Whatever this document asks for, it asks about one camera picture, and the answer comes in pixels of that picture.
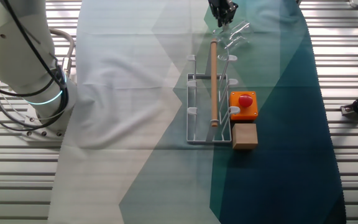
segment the cable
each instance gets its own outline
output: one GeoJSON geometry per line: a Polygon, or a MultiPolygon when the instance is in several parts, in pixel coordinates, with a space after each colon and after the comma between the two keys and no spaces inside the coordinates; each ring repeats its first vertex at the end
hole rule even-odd
{"type": "MultiPolygon", "coordinates": [[[[4,98],[4,100],[6,100],[6,102],[8,103],[8,105],[11,106],[12,110],[15,111],[19,116],[21,116],[21,117],[23,117],[23,118],[34,119],[34,120],[37,120],[37,121],[44,121],[44,120],[52,119],[52,118],[54,118],[54,117],[56,117],[56,116],[58,116],[58,115],[64,113],[64,111],[65,111],[65,110],[62,110],[59,114],[56,114],[56,115],[54,115],[54,116],[50,116],[50,117],[48,117],[48,118],[35,118],[35,117],[29,116],[29,115],[27,115],[27,114],[22,114],[22,113],[20,113],[19,111],[17,111],[17,110],[15,109],[15,107],[13,107],[13,105],[11,104],[11,102],[10,102],[9,100],[7,100],[7,98],[5,97],[5,95],[2,94],[2,97],[4,98]]],[[[1,111],[2,111],[2,110],[6,111],[6,109],[5,109],[3,106],[2,106],[0,109],[1,109],[1,111]]]]}
{"type": "MultiPolygon", "coordinates": [[[[67,88],[64,89],[64,94],[62,94],[62,97],[61,97],[61,100],[60,100],[60,106],[59,106],[59,109],[57,109],[57,111],[61,111],[61,110],[64,110],[67,103],[68,103],[68,92],[67,92],[67,88]]],[[[40,126],[34,126],[34,125],[29,125],[29,124],[25,124],[23,123],[22,121],[18,121],[17,119],[13,118],[9,113],[4,113],[9,119],[17,122],[18,124],[21,124],[25,127],[28,127],[27,129],[17,129],[17,128],[12,128],[12,127],[9,127],[8,125],[4,124],[1,120],[0,120],[0,125],[2,125],[3,127],[7,128],[7,129],[10,129],[10,130],[13,130],[13,131],[35,131],[37,129],[40,129],[40,128],[45,128],[47,126],[50,126],[51,124],[53,124],[54,122],[56,122],[59,117],[61,117],[62,114],[60,115],[57,115],[57,113],[54,114],[54,118],[51,119],[50,121],[46,122],[45,124],[43,125],[40,125],[40,126]]]]}
{"type": "Polygon", "coordinates": [[[68,48],[68,52],[67,52],[67,56],[66,56],[66,57],[71,58],[71,57],[73,56],[73,51],[74,51],[74,47],[75,47],[75,43],[74,43],[73,37],[72,37],[70,34],[64,32],[64,31],[58,30],[58,29],[49,28],[49,31],[50,31],[51,34],[55,34],[55,35],[62,36],[62,37],[64,37],[66,40],[69,41],[70,46],[69,46],[69,48],[68,48]]]}
{"type": "Polygon", "coordinates": [[[8,95],[8,96],[15,96],[15,97],[30,97],[30,96],[35,96],[35,95],[38,95],[38,94],[44,92],[44,91],[47,90],[52,84],[53,84],[53,80],[50,80],[46,86],[44,86],[44,87],[43,87],[42,89],[40,89],[39,91],[36,91],[36,92],[33,92],[33,93],[24,93],[24,94],[22,94],[22,93],[11,93],[11,92],[4,91],[4,90],[1,90],[1,89],[0,89],[0,93],[5,94],[5,95],[8,95]]]}
{"type": "Polygon", "coordinates": [[[60,80],[57,79],[57,77],[55,77],[55,75],[52,73],[52,71],[49,69],[48,65],[45,63],[45,61],[43,60],[42,56],[39,54],[38,50],[34,47],[34,44],[31,42],[29,36],[27,35],[27,33],[25,32],[22,24],[20,23],[19,19],[17,18],[15,12],[13,11],[13,8],[11,6],[11,4],[9,3],[8,0],[2,0],[3,3],[6,6],[6,9],[9,11],[11,17],[13,18],[17,28],[19,29],[20,33],[23,35],[23,38],[25,39],[25,41],[27,42],[27,44],[29,45],[29,47],[31,48],[31,50],[33,51],[33,53],[35,54],[35,56],[38,58],[39,62],[42,64],[42,66],[44,67],[44,69],[47,71],[47,73],[52,77],[52,79],[60,86],[60,88],[63,90],[63,88],[65,87],[65,85],[63,83],[60,82],[60,80]]]}

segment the teal tablecloth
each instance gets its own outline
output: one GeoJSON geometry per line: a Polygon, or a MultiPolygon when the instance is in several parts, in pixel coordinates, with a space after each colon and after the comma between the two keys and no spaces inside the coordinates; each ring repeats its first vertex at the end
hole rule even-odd
{"type": "Polygon", "coordinates": [[[238,62],[227,71],[240,81],[236,90],[257,93],[259,146],[249,152],[186,143],[186,56],[195,54],[203,72],[217,28],[207,0],[83,1],[79,100],[50,223],[346,222],[299,7],[294,0],[236,3],[236,20],[246,18],[255,32],[231,52],[238,62]]]}

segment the wooden rod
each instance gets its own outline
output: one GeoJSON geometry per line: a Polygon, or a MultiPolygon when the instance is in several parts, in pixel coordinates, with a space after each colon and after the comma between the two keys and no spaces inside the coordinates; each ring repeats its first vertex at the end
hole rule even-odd
{"type": "MultiPolygon", "coordinates": [[[[217,85],[217,58],[216,55],[216,46],[218,42],[216,38],[213,38],[211,41],[211,111],[212,111],[212,119],[218,120],[218,85],[217,85]]],[[[218,122],[214,121],[211,123],[212,127],[217,127],[218,122]]]]}

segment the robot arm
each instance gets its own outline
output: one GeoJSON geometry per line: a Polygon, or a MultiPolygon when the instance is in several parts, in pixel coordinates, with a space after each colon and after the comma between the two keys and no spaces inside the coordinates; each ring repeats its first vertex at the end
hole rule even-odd
{"type": "Polygon", "coordinates": [[[219,27],[227,27],[233,21],[237,8],[236,3],[231,0],[208,0],[212,14],[218,20],[219,27]]]}
{"type": "Polygon", "coordinates": [[[45,0],[0,0],[0,81],[15,92],[0,93],[25,99],[40,123],[12,130],[56,134],[67,127],[76,86],[58,65],[51,32],[58,34],[48,29],[45,0]]]}

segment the table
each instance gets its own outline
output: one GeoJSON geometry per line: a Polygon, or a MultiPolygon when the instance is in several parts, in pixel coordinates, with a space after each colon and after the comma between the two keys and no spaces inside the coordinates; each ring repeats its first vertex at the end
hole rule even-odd
{"type": "MultiPolygon", "coordinates": [[[[48,10],[50,25],[75,35],[80,2],[51,1],[48,4],[51,5],[48,10]]],[[[358,97],[358,10],[344,1],[304,0],[301,8],[316,56],[319,82],[342,175],[347,216],[353,223],[358,223],[358,124],[343,120],[339,111],[340,105],[358,97]]],[[[59,46],[57,54],[62,57],[67,43],[54,40],[59,46]]],[[[27,108],[23,101],[12,102],[17,103],[17,109],[27,108]]],[[[45,223],[39,219],[46,219],[48,214],[58,148],[60,146],[56,144],[29,145],[17,134],[0,128],[0,218],[21,217],[29,219],[28,223],[45,223]],[[3,145],[1,139],[7,140],[7,144],[3,145]]]]}

